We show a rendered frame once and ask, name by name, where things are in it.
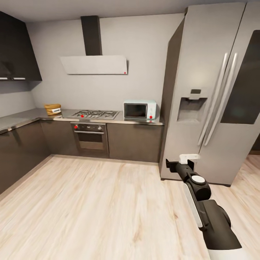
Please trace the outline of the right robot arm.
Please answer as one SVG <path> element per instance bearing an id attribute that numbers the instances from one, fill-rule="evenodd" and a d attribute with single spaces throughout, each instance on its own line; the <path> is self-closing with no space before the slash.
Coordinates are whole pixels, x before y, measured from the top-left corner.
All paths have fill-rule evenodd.
<path id="1" fill-rule="evenodd" d="M 239 240 L 231 230 L 227 212 L 211 197 L 209 183 L 194 172 L 198 154 L 180 154 L 179 161 L 168 161 L 171 173 L 178 173 L 184 182 L 183 188 L 195 222 L 203 233 L 203 239 L 211 260 L 249 260 Z M 210 200 L 209 200 L 210 199 Z"/>

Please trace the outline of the popcorn bag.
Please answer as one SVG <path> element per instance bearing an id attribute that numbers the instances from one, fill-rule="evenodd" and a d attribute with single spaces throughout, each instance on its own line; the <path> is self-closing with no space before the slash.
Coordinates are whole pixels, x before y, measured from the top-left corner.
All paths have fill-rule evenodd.
<path id="1" fill-rule="evenodd" d="M 46 104 L 44 108 L 46 109 L 47 115 L 55 115 L 61 113 L 60 104 Z"/>

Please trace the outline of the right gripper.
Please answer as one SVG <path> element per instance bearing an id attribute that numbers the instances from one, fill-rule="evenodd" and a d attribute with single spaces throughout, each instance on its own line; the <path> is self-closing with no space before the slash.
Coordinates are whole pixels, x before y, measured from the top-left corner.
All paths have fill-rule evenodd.
<path id="1" fill-rule="evenodd" d="M 168 161 L 168 159 L 166 159 L 166 167 L 170 168 L 171 173 L 178 173 L 181 177 L 181 172 L 185 169 L 194 171 L 194 162 L 189 160 L 187 164 L 180 164 L 178 161 Z"/>

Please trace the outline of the microwave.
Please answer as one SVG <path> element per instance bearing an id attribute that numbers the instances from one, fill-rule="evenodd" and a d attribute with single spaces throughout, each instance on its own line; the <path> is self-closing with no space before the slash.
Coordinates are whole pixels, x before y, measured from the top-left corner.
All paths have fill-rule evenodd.
<path id="1" fill-rule="evenodd" d="M 126 99 L 123 102 L 123 118 L 155 119 L 156 101 L 154 99 Z"/>

